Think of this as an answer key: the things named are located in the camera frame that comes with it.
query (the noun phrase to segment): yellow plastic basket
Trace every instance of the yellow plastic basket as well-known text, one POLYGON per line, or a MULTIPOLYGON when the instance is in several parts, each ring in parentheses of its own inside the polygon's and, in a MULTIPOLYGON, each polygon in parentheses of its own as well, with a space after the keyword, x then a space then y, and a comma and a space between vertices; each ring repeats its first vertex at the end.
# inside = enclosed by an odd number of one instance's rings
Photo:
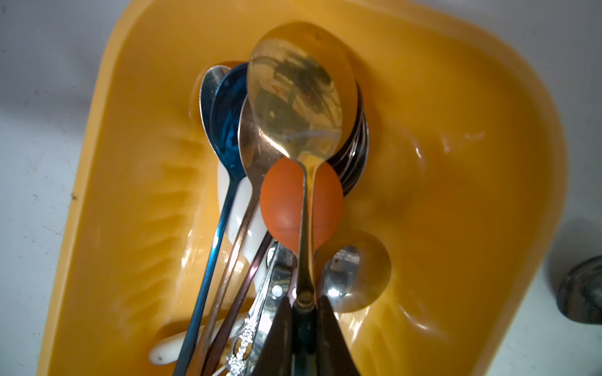
POLYGON ((102 59, 38 375, 171 374, 148 351, 185 330, 218 217, 200 77, 294 20, 349 47, 365 98, 370 156, 340 233, 380 239, 393 271, 341 318, 359 370, 486 371, 566 188, 562 128, 532 69, 406 1, 134 0, 102 59))

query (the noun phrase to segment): white surface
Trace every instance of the white surface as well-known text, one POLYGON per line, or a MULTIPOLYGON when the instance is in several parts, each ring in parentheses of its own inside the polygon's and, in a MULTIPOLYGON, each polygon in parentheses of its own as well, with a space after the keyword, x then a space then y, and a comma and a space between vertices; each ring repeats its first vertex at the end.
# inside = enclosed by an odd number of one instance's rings
MULTIPOLYGON (((602 254, 602 3, 422 1, 518 50, 543 77, 566 129, 564 226, 489 374, 601 376, 602 326, 557 311, 548 270, 602 254)), ((1 376, 36 371, 96 72, 126 3, 0 0, 1 376)))

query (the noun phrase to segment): blue spoon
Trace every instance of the blue spoon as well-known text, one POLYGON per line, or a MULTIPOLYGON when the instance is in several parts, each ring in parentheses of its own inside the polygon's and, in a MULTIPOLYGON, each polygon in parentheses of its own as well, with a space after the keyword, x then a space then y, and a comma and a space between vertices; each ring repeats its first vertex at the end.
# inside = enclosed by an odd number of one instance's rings
POLYGON ((228 171, 230 185, 226 193, 222 214, 217 223, 216 234, 213 237, 213 244, 211 245, 211 252, 209 253, 209 260, 207 261, 207 268, 205 269, 203 282, 200 286, 199 296, 194 305, 190 325, 188 326, 188 331, 186 332, 186 337, 178 356, 176 368, 173 370, 173 376, 184 376, 188 369, 188 364, 192 359, 199 336, 200 321, 203 318, 203 311, 205 310, 207 295, 209 294, 211 278, 216 268, 220 247, 222 246, 226 223, 232 210, 238 184, 246 176, 238 152, 238 123, 246 95, 247 63, 244 63, 230 70, 217 87, 211 107, 209 126, 205 125, 209 143, 228 171))

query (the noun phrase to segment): orange rubber ball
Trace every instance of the orange rubber ball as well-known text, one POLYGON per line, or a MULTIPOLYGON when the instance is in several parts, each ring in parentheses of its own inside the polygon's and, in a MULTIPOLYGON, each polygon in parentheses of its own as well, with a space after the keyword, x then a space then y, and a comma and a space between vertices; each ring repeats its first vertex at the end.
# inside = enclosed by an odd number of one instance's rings
MULTIPOLYGON (((265 175, 259 198, 261 215, 271 235, 295 254, 303 210, 303 169, 281 158, 265 175)), ((314 188, 314 250, 337 231, 343 215, 343 188, 335 170, 324 162, 318 168, 314 188)))

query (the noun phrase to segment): metal spoon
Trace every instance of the metal spoon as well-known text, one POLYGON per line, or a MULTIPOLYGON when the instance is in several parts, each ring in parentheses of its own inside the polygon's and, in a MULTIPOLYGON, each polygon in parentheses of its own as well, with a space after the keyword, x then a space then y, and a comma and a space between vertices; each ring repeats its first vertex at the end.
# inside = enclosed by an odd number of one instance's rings
POLYGON ((297 258, 290 249, 280 244, 277 244, 273 249, 272 257, 268 260, 268 273, 265 275, 261 289, 249 311, 248 320, 245 321, 247 325, 240 329, 240 346, 238 348, 232 346, 232 352, 226 356, 229 376, 240 376, 248 373, 248 366, 255 364, 265 340, 260 326, 263 327, 266 319, 270 319, 268 318, 269 314, 272 311, 275 312, 275 306, 278 305, 281 299, 285 298, 284 294, 288 290, 292 269, 297 258), (275 291, 278 290, 275 287, 279 287, 279 295, 275 294, 275 291), (252 347, 248 357, 246 357, 249 345, 252 347))
MULTIPOLYGON (((199 90, 199 109, 200 119, 203 123, 205 135, 209 138, 209 118, 211 117, 211 107, 216 98, 216 91, 220 83, 222 83, 226 74, 230 72, 230 68, 226 66, 212 66, 203 75, 203 80, 200 82, 199 90)), ((215 153, 216 150, 211 144, 211 148, 215 153)))
POLYGON ((305 184, 297 298, 293 307, 292 361, 295 374, 315 374, 318 312, 312 265, 314 181, 320 164, 336 153, 344 132, 343 104, 338 91, 341 87, 337 85, 346 81, 355 83, 355 79, 344 52, 337 45, 329 44, 332 37, 327 32, 313 28, 302 34, 301 46, 274 34, 278 32, 273 31, 270 38, 260 41, 253 50, 247 86, 251 107, 259 118, 264 137, 303 168, 305 184), (322 56, 312 56, 308 51, 319 51, 322 56), (335 82, 316 58, 329 66, 336 64, 338 74, 347 72, 348 76, 335 82))
MULTIPOLYGON (((363 102, 363 100, 361 100, 361 96, 358 94, 358 116, 359 116, 359 118, 357 119, 357 121, 355 123, 355 127, 354 127, 351 137, 354 137, 354 134, 355 134, 355 137, 357 138, 357 135, 367 132, 367 125, 365 122, 363 108, 364 108, 364 102, 363 102)), ((258 125, 252 117, 250 107, 247 105, 245 105, 243 107, 243 110, 241 113, 241 125, 239 126, 240 135, 243 135, 246 132, 248 132, 249 134, 255 134, 255 135, 260 134, 258 125)), ((350 150, 349 150, 350 146, 351 146, 351 142, 346 143, 345 146, 343 147, 343 149, 340 150, 340 152, 338 152, 335 156, 333 156, 331 159, 328 160, 328 163, 334 164, 334 163, 342 162, 342 163, 346 164, 347 160, 351 159, 351 154, 350 154, 350 150)), ((366 159, 364 158, 363 161, 364 161, 363 165, 359 165, 359 164, 355 165, 356 170, 363 171, 366 159)), ((348 169, 347 171, 344 172, 343 175, 340 175, 341 180, 344 179, 344 180, 348 181, 346 185, 345 184, 343 185, 344 193, 351 192, 351 190, 353 189, 355 184, 357 184, 360 174, 361 174, 361 172, 354 171, 353 169, 348 169), (348 179, 348 177, 353 176, 353 175, 358 176, 358 179, 348 179)), ((231 325, 233 325, 234 319, 237 317, 238 313, 240 312, 241 306, 244 302, 244 298, 249 291, 251 281, 255 277, 255 273, 258 269, 258 267, 254 266, 254 265, 258 264, 260 259, 263 258, 263 255, 264 255, 265 251, 267 250, 267 247, 268 247, 268 244, 262 244, 262 246, 259 247, 258 253, 252 262, 252 266, 249 268, 247 275, 245 276, 245 278, 243 280, 243 284, 241 285, 240 290, 238 291, 236 297, 234 298, 232 305, 230 306, 230 310, 228 311, 226 319, 224 320, 224 324, 222 325, 221 329, 218 331, 215 341, 211 344, 211 346, 209 348, 209 351, 208 351, 208 354, 206 357, 205 366, 203 367, 203 372, 201 373, 202 375, 211 375, 212 372, 216 369, 217 365, 219 364, 219 361, 222 358, 223 350, 226 346, 226 342, 228 341, 228 333, 231 330, 231 325)))
MULTIPOLYGON (((319 375, 328 376, 344 376, 344 375, 357 375, 359 372, 355 367, 353 359, 347 349, 347 344, 341 333, 341 329, 337 323, 337 319, 334 316, 334 310, 330 302, 330 296, 333 295, 333 291, 337 292, 349 292, 352 290, 352 286, 357 278, 358 263, 359 263, 359 251, 354 247, 344 247, 336 255, 335 260, 349 260, 350 265, 342 265, 341 262, 334 261, 328 262, 320 274, 318 280, 318 287, 322 286, 322 295, 317 302, 317 330, 316 330, 316 362, 319 370, 319 375), (341 267, 347 267, 348 270, 341 270, 341 267)), ((289 287, 288 292, 293 291, 293 286, 289 287)), ((335 300, 335 306, 341 308, 344 304, 341 304, 341 300, 335 300)), ((265 375, 284 375, 290 374, 290 353, 284 351, 278 353, 275 356, 275 351, 281 348, 286 349, 293 346, 293 340, 291 340, 291 334, 294 335, 294 323, 292 328, 290 322, 294 318, 294 310, 290 310, 290 305, 282 304, 278 307, 278 311, 275 313, 269 312, 273 317, 272 325, 267 334, 267 338, 264 343, 253 343, 253 350, 256 350, 256 346, 263 347, 259 359, 256 364, 247 364, 246 368, 251 370, 252 375, 265 376, 265 375), (277 362, 275 359, 284 358, 283 361, 277 362)))
POLYGON ((573 321, 602 325, 602 256, 571 269, 560 286, 557 304, 573 321))
MULTIPOLYGON (((247 64, 245 63, 233 68, 226 74, 216 89, 216 96, 212 104, 211 116, 209 119, 210 126, 208 130, 205 125, 206 121, 205 119, 203 120, 203 126, 205 127, 207 137, 209 138, 209 143, 228 171, 230 185, 228 186, 228 193, 226 194, 222 214, 220 215, 217 224, 216 234, 213 237, 213 244, 209 253, 209 259, 207 260, 207 268, 203 275, 199 296, 194 305, 193 314, 190 318, 190 325, 188 326, 186 337, 184 338, 184 344, 182 345, 176 367, 173 371, 174 376, 185 375, 188 364, 192 359, 196 347, 197 336, 199 334, 200 322, 203 318, 205 302, 207 300, 207 295, 209 294, 211 278, 216 268, 217 256, 219 255, 224 231, 226 229, 226 222, 230 216, 238 184, 246 175, 238 154, 237 142, 238 119, 242 101, 246 95, 246 69, 247 64)), ((213 325, 211 328, 208 328, 206 325, 203 332, 207 330, 208 333, 213 332, 213 325)))
MULTIPOLYGON (((249 106, 248 101, 245 100, 241 109, 245 106, 249 106)), ((247 235, 247 229, 255 211, 259 205, 259 194, 261 192, 261 184, 263 183, 265 174, 268 172, 270 167, 282 157, 282 154, 278 149, 273 147, 262 135, 257 132, 257 128, 252 126, 255 124, 252 118, 250 108, 247 110, 241 110, 241 115, 246 116, 241 119, 239 117, 240 127, 237 127, 240 134, 238 134, 238 145, 240 147, 240 156, 238 160, 242 161, 244 171, 247 173, 247 177, 251 183, 252 194, 249 200, 247 211, 244 213, 236 240, 230 251, 228 258, 228 264, 222 275, 220 286, 217 290, 216 298, 211 307, 209 318, 203 329, 203 334, 200 337, 199 344, 194 352, 190 366, 188 367, 187 374, 198 375, 200 374, 203 365, 205 363, 205 357, 211 342, 211 333, 213 327, 217 321, 217 315, 222 308, 222 302, 226 295, 230 278, 234 272, 234 266, 236 265, 240 248, 243 245, 244 238, 247 235)))

